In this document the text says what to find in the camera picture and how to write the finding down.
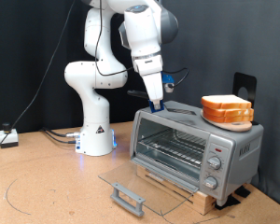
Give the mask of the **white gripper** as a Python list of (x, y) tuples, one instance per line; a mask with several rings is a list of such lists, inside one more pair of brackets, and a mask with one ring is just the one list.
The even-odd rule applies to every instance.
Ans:
[(163, 99), (161, 73), (154, 73), (142, 76), (145, 83), (149, 100), (153, 103), (155, 110), (161, 109), (161, 100)]

